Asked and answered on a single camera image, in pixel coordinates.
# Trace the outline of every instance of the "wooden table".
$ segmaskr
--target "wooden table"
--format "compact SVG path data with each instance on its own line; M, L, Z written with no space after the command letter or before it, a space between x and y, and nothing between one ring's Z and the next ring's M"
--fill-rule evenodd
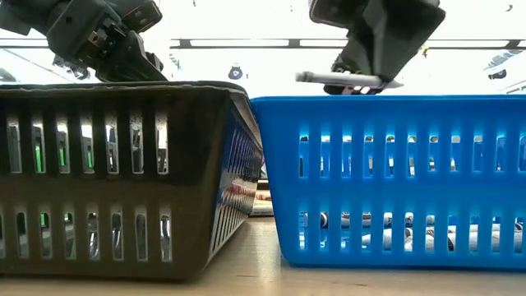
M274 219L242 225L191 283L0 279L0 295L522 295L526 274L298 269L279 254Z

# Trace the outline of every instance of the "plastic basket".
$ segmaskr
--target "plastic basket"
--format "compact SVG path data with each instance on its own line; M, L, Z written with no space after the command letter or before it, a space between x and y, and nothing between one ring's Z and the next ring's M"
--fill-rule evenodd
M293 264L526 267L526 96L252 105Z
M251 213L236 85L4 86L0 130L0 274L189 278Z

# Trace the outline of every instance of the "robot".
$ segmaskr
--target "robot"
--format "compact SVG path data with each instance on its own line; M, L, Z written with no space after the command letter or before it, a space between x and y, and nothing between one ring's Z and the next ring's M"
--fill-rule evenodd
M421 48L445 12L439 0L313 0L310 18L348 30L331 71L391 83ZM65 62L91 67L101 81L166 81L162 63L144 50L141 32L162 19L152 0L0 0L0 28L35 29ZM324 87L341 95L354 86ZM378 94L383 87L351 94Z

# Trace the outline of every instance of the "black basket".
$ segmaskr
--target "black basket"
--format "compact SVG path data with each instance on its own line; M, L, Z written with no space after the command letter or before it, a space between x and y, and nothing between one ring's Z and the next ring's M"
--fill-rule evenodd
M0 274L190 278L251 213L236 85L3 86L0 131Z

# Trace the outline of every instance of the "blue plastic basket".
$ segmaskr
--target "blue plastic basket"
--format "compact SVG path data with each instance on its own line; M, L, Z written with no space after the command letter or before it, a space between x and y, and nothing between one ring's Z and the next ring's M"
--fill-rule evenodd
M526 96L266 97L252 106L293 264L526 267Z

